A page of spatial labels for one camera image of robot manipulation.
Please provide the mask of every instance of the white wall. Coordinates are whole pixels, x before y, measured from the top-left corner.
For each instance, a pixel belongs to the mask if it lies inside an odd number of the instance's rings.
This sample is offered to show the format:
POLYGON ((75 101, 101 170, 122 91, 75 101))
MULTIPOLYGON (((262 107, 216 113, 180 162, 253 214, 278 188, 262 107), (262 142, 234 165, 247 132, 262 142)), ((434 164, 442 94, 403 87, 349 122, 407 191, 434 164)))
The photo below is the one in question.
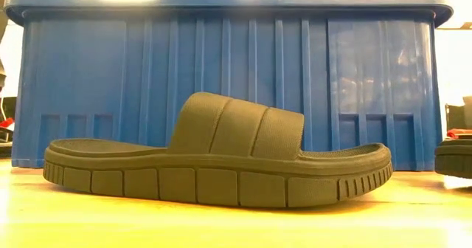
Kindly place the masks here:
POLYGON ((436 58, 440 91, 442 135, 445 137, 445 104, 463 105, 472 95, 472 30, 437 30, 436 58))

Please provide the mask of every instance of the wooden surface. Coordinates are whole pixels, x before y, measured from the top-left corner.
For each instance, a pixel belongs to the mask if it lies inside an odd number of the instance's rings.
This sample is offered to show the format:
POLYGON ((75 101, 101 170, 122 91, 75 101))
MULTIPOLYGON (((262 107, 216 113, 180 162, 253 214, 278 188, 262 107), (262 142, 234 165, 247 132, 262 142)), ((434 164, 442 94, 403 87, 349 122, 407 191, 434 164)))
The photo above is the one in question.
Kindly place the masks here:
POLYGON ((472 247, 471 181, 397 172, 363 197, 241 210, 68 192, 0 160, 0 247, 472 247))

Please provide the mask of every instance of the sandal sole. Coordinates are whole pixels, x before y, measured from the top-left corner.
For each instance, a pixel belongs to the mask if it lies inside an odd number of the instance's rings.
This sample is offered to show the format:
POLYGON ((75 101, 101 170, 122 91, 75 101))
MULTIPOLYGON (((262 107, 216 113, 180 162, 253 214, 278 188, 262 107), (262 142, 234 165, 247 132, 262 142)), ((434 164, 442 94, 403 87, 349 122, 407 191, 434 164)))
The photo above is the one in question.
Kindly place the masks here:
POLYGON ((434 164, 439 174, 472 179, 472 155, 439 155, 434 164))
POLYGON ((313 207, 364 195, 392 176, 392 163, 366 173, 312 177, 243 169, 159 166, 90 170, 44 162, 44 178, 105 196, 233 207, 313 207))

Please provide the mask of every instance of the blue plastic crate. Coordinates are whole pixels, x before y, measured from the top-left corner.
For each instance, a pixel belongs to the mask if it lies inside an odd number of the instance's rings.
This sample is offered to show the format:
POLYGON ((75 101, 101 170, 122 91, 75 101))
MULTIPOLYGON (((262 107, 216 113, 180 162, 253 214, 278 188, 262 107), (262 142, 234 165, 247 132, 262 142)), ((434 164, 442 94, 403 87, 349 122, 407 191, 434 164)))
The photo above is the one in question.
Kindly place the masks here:
POLYGON ((429 171, 443 0, 6 0, 24 26, 13 165, 50 140, 165 146, 199 91, 305 114, 303 148, 367 142, 429 171))

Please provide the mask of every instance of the padded strap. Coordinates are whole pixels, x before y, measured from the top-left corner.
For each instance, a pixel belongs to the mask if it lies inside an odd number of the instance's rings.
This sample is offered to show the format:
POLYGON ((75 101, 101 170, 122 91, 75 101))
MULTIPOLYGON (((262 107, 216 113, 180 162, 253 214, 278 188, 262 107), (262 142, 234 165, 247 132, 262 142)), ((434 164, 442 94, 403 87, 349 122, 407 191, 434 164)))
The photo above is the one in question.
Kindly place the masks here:
POLYGON ((210 93, 195 93, 178 119, 169 153, 295 159, 302 114, 210 93))

